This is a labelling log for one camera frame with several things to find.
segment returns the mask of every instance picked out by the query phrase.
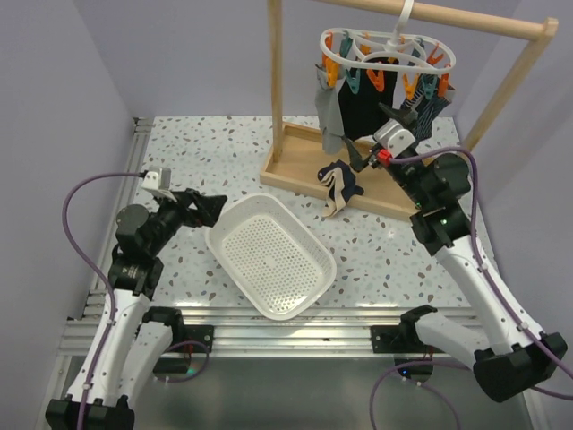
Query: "cable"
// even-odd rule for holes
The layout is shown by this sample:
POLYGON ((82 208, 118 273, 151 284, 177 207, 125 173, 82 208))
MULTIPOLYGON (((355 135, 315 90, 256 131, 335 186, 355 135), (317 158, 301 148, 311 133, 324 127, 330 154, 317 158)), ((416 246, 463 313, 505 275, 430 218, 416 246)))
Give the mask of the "cable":
MULTIPOLYGON (((431 150, 426 152, 424 155, 418 155, 416 157, 408 157, 404 159, 390 159, 389 162, 392 164, 406 164, 406 163, 413 163, 417 161, 422 161, 423 159, 427 159, 429 157, 433 157, 436 155, 440 155, 446 152, 460 152, 464 154, 467 159, 469 160, 471 166, 471 177, 473 181, 472 187, 472 207, 471 207, 471 215, 470 215, 470 240, 472 245, 472 250, 474 252, 475 260, 479 268, 481 269, 483 276, 487 280, 488 284, 490 284, 490 288, 493 291, 493 294, 498 298, 501 305, 504 309, 508 312, 511 318, 515 321, 518 326, 524 327, 524 322, 519 318, 519 315, 513 310, 507 299, 501 294, 500 288, 496 284, 495 280, 493 279, 492 275, 489 273, 487 266, 483 263, 482 255, 479 252, 479 248, 477 246, 477 229, 475 227, 477 221, 477 196, 478 196, 478 180, 477 180, 477 163, 475 162, 474 155, 465 148, 458 148, 458 147, 448 147, 448 148, 441 148, 439 150, 431 150)), ((524 333, 531 339, 531 341, 556 365, 558 366, 565 374, 573 380, 573 370, 569 369, 565 363, 563 363, 560 359, 558 359, 555 354, 553 354, 539 339, 535 337, 535 335, 525 326, 522 329, 524 333)), ((547 394, 548 396, 555 397, 557 399, 563 400, 573 400, 572 395, 568 394, 560 394, 557 392, 545 390, 545 389, 538 389, 537 391, 542 392, 543 394, 547 394)))
MULTIPOLYGON (((101 269, 98 267, 98 265, 95 264, 89 258, 89 256, 86 255, 82 251, 82 249, 80 248, 78 243, 73 238, 72 231, 70 230, 70 224, 68 222, 68 210, 69 210, 70 201, 72 200, 73 195, 76 194, 78 192, 78 190, 80 190, 80 188, 82 188, 85 185, 89 184, 90 182, 96 181, 98 179, 103 179, 105 177, 122 177, 122 176, 140 177, 140 174, 139 173, 104 173, 101 175, 95 175, 95 176, 89 177, 87 179, 84 179, 79 184, 77 184, 74 188, 72 188, 72 191, 70 191, 70 193, 68 193, 68 195, 65 196, 64 206, 62 207, 62 225, 64 227, 65 236, 68 238, 70 245, 72 245, 72 248, 75 250, 76 253, 78 253, 78 255, 83 259, 83 261, 85 261, 91 267, 91 269, 96 272, 98 277, 101 279, 101 281, 106 286, 106 291, 107 291, 107 294, 109 295, 109 305, 110 305, 109 320, 110 321, 113 321, 115 318, 114 290, 113 290, 111 284, 109 283, 109 280, 107 279, 107 276, 104 274, 104 272, 101 271, 101 269)), ((86 409, 86 402, 88 401, 88 392, 90 391, 90 387, 91 387, 91 379, 93 377, 93 371, 96 368, 96 365, 98 364, 99 356, 101 355, 101 351, 102 351, 104 345, 106 344, 106 339, 107 339, 107 336, 109 335, 109 332, 111 331, 111 327, 112 327, 112 324, 106 325, 106 328, 105 328, 105 330, 101 336, 101 340, 99 341, 99 344, 96 347, 96 351, 93 355, 93 358, 91 359, 91 363, 90 363, 90 366, 88 368, 88 373, 86 374, 86 381, 85 381, 84 385, 88 388, 84 388, 83 393, 81 394, 80 411, 78 414, 78 424, 76 427, 77 430, 83 429, 83 415, 84 415, 85 409, 86 409)))
MULTIPOLYGON (((459 363, 442 363, 442 362, 438 362, 438 361, 427 361, 427 360, 410 361, 409 363, 403 363, 401 365, 392 366, 390 369, 388 369, 386 372, 384 372, 380 378, 378 378, 378 381, 376 381, 376 383, 372 387, 372 391, 370 393, 369 412, 370 412, 370 424, 372 425, 372 430, 378 430, 378 427, 376 426, 376 422, 374 420, 374 398, 376 396, 376 391, 378 390, 378 387, 380 387, 382 381, 384 381, 390 374, 392 374, 392 373, 394 373, 400 369, 404 369, 404 368, 412 367, 412 366, 427 366, 427 365, 432 365, 432 366, 437 365, 437 366, 441 366, 441 367, 450 367, 452 369, 460 369, 460 370, 466 370, 467 369, 464 365, 461 365, 459 363)), ((439 392, 435 388, 431 387, 430 385, 427 385, 425 383, 421 383, 420 386, 422 388, 425 388, 428 391, 433 392, 440 399, 442 399, 444 401, 444 403, 446 403, 449 410, 451 410, 452 414, 454 415, 454 418, 456 419, 456 429, 461 430, 462 425, 461 425, 461 420, 459 418, 459 414, 456 411, 456 409, 454 408, 454 405, 451 403, 451 401, 446 396, 444 396, 441 392, 439 392)))
POLYGON ((201 368, 194 374, 190 374, 188 376, 185 376, 184 378, 170 379, 168 376, 166 377, 156 376, 158 380, 160 380, 163 383, 186 383, 187 381, 191 381, 191 379, 194 379, 197 376, 199 376, 205 370, 205 368, 207 368, 207 364, 209 362, 209 349, 203 343, 196 342, 195 340, 186 340, 183 342, 176 343, 175 345, 172 345, 171 347, 167 348, 165 352, 173 351, 175 349, 178 349, 180 347, 185 347, 187 345, 193 345, 194 347, 199 347, 203 351, 205 351, 205 361, 203 362, 201 368))

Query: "speckled tabletop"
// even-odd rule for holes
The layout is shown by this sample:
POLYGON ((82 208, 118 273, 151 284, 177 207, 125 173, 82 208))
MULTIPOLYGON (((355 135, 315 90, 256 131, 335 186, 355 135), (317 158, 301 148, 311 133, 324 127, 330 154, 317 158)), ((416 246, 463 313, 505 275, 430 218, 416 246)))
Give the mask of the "speckled tabletop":
MULTIPOLYGON (((286 117, 317 126, 315 117, 286 117)), ((282 201, 334 254, 338 275, 313 306, 469 306, 451 277, 417 244, 408 223, 352 208, 334 219, 320 214, 324 202, 261 185, 259 172, 272 139, 269 117, 212 116, 155 118, 143 167, 172 169, 171 187, 226 194, 235 202, 248 193, 282 201)), ((433 137, 419 151, 455 145, 451 118, 434 121, 433 137)), ((134 202, 154 208, 147 193, 134 202)), ((462 204, 469 207, 469 195, 462 204)), ((478 231, 492 257, 483 220, 478 231)), ((182 228, 159 256, 165 264, 154 296, 157 305, 252 307, 205 244, 202 229, 182 228)))

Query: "white wall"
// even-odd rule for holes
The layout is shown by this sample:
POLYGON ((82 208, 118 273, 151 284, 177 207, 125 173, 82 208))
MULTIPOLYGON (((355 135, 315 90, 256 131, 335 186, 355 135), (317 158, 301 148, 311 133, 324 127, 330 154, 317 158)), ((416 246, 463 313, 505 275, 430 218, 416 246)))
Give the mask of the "white wall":
MULTIPOLYGON (((265 0, 75 2, 135 116, 270 114, 265 0)), ((429 3, 510 16, 518 2, 429 3)), ((318 38, 324 30, 392 30, 398 19, 309 0, 283 4, 286 115, 315 115, 313 64, 321 58, 318 38)), ((406 30, 441 39, 456 53, 452 81, 458 95, 444 115, 457 112, 499 38, 419 21, 406 30)))
MULTIPOLYGON (((82 178, 124 167, 132 120, 72 0, 0 2, 0 40, 0 427, 30 429, 90 279, 65 240, 62 202, 82 178)), ((111 181, 72 207, 89 254, 111 181)))
MULTIPOLYGON (((557 37, 516 96, 475 149, 482 203, 502 274, 516 296, 548 332, 569 344, 573 366, 573 3, 523 0, 520 19, 560 19, 557 37)), ((459 110, 459 131, 467 134, 522 43, 503 40, 459 110)), ((543 386, 573 394, 561 371, 543 386)), ((573 408, 544 401, 552 428, 571 428, 573 408)))

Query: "wooden pole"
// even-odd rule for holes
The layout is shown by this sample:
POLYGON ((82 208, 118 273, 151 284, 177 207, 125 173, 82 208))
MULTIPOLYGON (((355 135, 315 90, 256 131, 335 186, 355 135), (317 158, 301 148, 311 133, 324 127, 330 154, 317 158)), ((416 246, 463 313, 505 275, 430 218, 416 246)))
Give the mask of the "wooden pole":
POLYGON ((267 0, 270 35, 270 103, 273 159, 283 150, 283 13, 282 0, 267 0))
POLYGON ((493 124, 493 121, 495 121, 495 118, 497 118, 501 110, 516 92, 519 84, 527 77, 535 62, 552 41, 558 27, 559 22, 555 18, 547 18, 545 20, 543 24, 543 35, 538 40, 530 41, 527 46, 524 47, 516 62, 511 67, 511 70, 509 70, 503 82, 493 94, 492 99, 480 117, 477 118, 477 121, 475 121, 474 126, 464 140, 464 147, 472 150, 482 139, 483 135, 493 124))
MULTIPOLYGON (((362 9, 365 11, 400 15, 404 0, 315 0, 321 3, 337 4, 340 6, 362 9)), ((449 7, 434 4, 414 3, 410 18, 418 21, 436 22, 482 31, 484 33, 499 34, 516 39, 538 40, 543 37, 543 24, 504 18, 502 16, 488 15, 469 11, 460 11, 449 7)))

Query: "wooden rack base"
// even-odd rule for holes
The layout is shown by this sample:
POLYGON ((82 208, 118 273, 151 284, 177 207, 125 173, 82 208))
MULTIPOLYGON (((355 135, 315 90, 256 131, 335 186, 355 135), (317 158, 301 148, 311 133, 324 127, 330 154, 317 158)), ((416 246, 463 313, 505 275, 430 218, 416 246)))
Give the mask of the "wooden rack base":
MULTIPOLYGON (((327 155, 322 151, 319 130, 291 123, 283 124, 282 142, 280 162, 274 161, 271 148, 262 167, 261 182, 325 201, 328 189, 316 175, 337 159, 348 163, 347 151, 327 155)), ((370 144, 358 141, 356 148, 367 154, 370 144)), ((353 196, 348 206, 395 219, 408 219, 415 213, 412 202, 386 171, 367 168, 356 175, 356 183, 364 189, 364 195, 353 196)))

